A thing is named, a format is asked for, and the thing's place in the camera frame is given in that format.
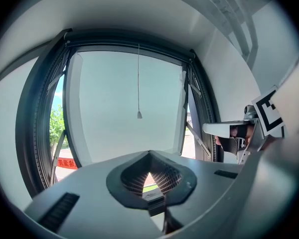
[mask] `window glass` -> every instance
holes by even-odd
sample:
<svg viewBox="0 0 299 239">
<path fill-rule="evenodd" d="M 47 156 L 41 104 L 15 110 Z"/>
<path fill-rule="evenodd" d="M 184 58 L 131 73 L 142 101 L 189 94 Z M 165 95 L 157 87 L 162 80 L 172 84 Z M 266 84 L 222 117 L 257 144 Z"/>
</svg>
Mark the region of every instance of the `window glass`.
<svg viewBox="0 0 299 239">
<path fill-rule="evenodd" d="M 54 98 L 52 102 L 50 115 L 50 151 L 54 157 L 55 149 L 58 144 L 61 133 L 65 129 L 62 108 L 62 90 L 63 90 L 64 76 L 60 78 L 56 86 Z M 67 138 L 64 138 L 62 148 L 58 158 L 58 166 L 55 169 L 57 181 L 62 180 L 77 169 L 74 162 Z"/>
<path fill-rule="evenodd" d="M 77 144 L 81 164 L 87 165 L 144 150 L 179 152 L 185 113 L 182 67 L 148 56 L 124 52 L 80 52 L 73 62 L 69 94 L 73 134 L 81 118 L 87 152 Z M 79 106 L 79 116 L 73 113 Z M 80 136 L 73 136 L 76 141 Z"/>
<path fill-rule="evenodd" d="M 24 210 L 32 201 L 24 184 L 15 147 L 15 121 L 22 89 L 34 58 L 0 81 L 0 186 L 6 197 Z"/>
<path fill-rule="evenodd" d="M 187 122 L 191 125 L 191 127 L 193 127 L 189 107 L 187 108 Z M 184 145 L 181 156 L 195 159 L 195 139 L 188 127 L 186 127 L 185 131 Z"/>
<path fill-rule="evenodd" d="M 148 191 L 151 191 L 151 190 L 154 190 L 154 189 L 157 189 L 157 188 L 158 188 L 157 184 L 155 183 L 153 177 L 149 173 L 146 181 L 144 182 L 143 193 L 146 193 Z"/>
</svg>

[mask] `ceiling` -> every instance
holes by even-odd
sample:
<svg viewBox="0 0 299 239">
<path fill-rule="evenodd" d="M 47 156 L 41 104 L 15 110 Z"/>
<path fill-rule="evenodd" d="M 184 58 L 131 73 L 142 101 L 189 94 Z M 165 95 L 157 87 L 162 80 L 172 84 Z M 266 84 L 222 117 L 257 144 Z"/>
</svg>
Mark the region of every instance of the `ceiling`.
<svg viewBox="0 0 299 239">
<path fill-rule="evenodd" d="M 181 0 L 41 0 L 17 18 L 0 40 L 0 72 L 63 29 L 96 27 L 137 30 L 188 49 L 213 29 Z"/>
</svg>

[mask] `green tree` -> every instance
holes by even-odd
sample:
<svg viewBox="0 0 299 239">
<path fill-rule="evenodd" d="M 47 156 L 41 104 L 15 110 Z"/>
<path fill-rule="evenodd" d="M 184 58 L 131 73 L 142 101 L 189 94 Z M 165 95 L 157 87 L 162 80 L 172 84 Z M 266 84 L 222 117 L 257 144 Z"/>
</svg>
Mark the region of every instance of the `green tree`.
<svg viewBox="0 0 299 239">
<path fill-rule="evenodd" d="M 50 150 L 52 155 L 55 152 L 55 148 L 64 129 L 62 106 L 58 105 L 57 109 L 52 107 L 50 115 Z"/>
</svg>

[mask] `mesh grille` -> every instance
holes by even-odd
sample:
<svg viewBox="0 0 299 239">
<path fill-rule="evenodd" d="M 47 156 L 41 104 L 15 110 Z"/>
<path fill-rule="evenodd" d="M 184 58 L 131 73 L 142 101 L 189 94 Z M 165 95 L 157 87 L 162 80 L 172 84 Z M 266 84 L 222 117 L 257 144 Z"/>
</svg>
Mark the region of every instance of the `mesh grille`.
<svg viewBox="0 0 299 239">
<path fill-rule="evenodd" d="M 177 186 L 182 178 L 179 171 L 149 153 L 122 173 L 122 183 L 129 191 L 142 197 L 149 172 L 164 195 Z"/>
<path fill-rule="evenodd" d="M 57 232 L 78 201 L 79 196 L 66 193 L 39 221 L 46 229 Z"/>
<path fill-rule="evenodd" d="M 165 195 L 172 188 L 177 186 L 181 181 L 181 174 L 170 165 L 163 163 L 157 158 L 153 158 L 156 165 L 159 166 L 159 172 L 153 172 L 152 177 L 158 185 L 161 192 Z"/>
<path fill-rule="evenodd" d="M 224 151 L 228 151 L 230 153 L 237 155 L 238 144 L 236 139 L 219 137 L 219 141 Z"/>
</svg>

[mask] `red sign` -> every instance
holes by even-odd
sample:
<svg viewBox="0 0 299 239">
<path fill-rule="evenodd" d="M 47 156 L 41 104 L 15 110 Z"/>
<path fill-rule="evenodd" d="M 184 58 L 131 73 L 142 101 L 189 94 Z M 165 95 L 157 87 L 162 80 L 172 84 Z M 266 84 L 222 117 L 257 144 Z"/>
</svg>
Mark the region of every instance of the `red sign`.
<svg viewBox="0 0 299 239">
<path fill-rule="evenodd" d="M 59 157 L 58 167 L 74 169 L 74 170 L 78 169 L 73 158 L 65 158 L 65 157 Z"/>
</svg>

